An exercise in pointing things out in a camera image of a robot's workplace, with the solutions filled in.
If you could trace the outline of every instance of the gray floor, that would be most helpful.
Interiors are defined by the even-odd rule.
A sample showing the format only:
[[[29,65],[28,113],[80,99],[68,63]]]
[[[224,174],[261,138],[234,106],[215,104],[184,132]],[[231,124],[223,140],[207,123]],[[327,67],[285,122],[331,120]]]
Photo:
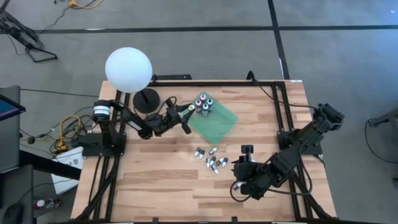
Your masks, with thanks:
[[[62,13],[65,1],[11,0],[7,11],[33,29],[43,29]],[[398,2],[377,0],[274,0],[280,26],[348,26],[398,23]],[[178,26],[269,26],[266,0],[104,0],[89,11],[68,10],[53,29]],[[364,123],[398,107],[398,30],[283,31],[291,79],[304,81],[310,104],[329,102],[346,115],[344,126],[322,142],[326,172],[337,214],[345,220],[396,223],[398,168],[375,158],[366,147]],[[98,94],[104,62],[116,48],[132,46],[151,59],[156,74],[190,73],[195,79],[281,79],[272,31],[173,32],[140,34],[44,34],[47,50],[59,61],[32,63],[16,56],[0,35],[0,86]],[[17,44],[19,52],[23,48]],[[27,112],[21,126],[42,133],[95,99],[23,92]],[[398,161],[397,139],[389,125],[369,130],[379,155]],[[35,147],[47,149],[47,144]],[[48,157],[43,152],[35,152]],[[35,181],[50,177],[37,173]],[[35,191],[53,196],[51,188]],[[67,220],[74,191],[65,204],[39,223]]]

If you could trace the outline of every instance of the wooden table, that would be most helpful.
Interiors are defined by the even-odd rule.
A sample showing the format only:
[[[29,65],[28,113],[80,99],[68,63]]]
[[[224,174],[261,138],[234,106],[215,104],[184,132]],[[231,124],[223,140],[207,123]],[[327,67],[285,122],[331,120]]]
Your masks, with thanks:
[[[302,82],[286,81],[285,84],[289,103],[307,105]],[[153,89],[159,93],[162,101],[176,96],[177,104],[180,105],[191,102],[197,94],[206,91],[239,117],[236,126],[217,145],[215,156],[218,158],[228,157],[230,162],[238,159],[242,144],[254,145],[253,158],[258,162],[265,162],[279,150],[274,101],[256,86],[181,86]],[[272,94],[270,87],[264,89]],[[103,82],[99,98],[112,100],[115,94],[116,89],[109,82]],[[308,108],[290,109],[296,128],[302,128],[311,121]],[[234,180],[232,164],[219,168],[219,175],[207,169],[204,159],[199,160],[193,153],[197,147],[201,147],[208,155],[207,152],[213,146],[194,129],[191,134],[186,135],[181,126],[177,125],[162,137],[153,137],[150,140],[141,139],[130,127],[126,128],[126,132],[128,140],[119,166],[111,221],[149,222],[153,217],[158,217],[160,221],[230,221],[232,216],[237,216],[239,221],[294,220],[292,199],[289,195],[266,192],[260,201],[250,199],[244,203],[231,199],[229,186]],[[303,160],[313,180],[313,196],[327,213],[335,216],[322,163],[313,156],[304,156]],[[84,161],[72,218],[87,206],[96,162],[95,157]],[[98,185],[100,170],[101,165],[95,186]],[[289,184],[286,182],[279,190],[289,191]],[[104,217],[107,195],[106,193],[103,197],[100,217]],[[305,216],[302,198],[298,199],[301,214]]]

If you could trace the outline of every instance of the computer screen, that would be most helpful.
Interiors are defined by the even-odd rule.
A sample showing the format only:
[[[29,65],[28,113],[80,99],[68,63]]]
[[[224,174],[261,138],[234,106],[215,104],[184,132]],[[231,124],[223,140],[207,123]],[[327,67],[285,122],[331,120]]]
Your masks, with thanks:
[[[0,121],[18,115],[25,111],[20,104],[0,95]]]

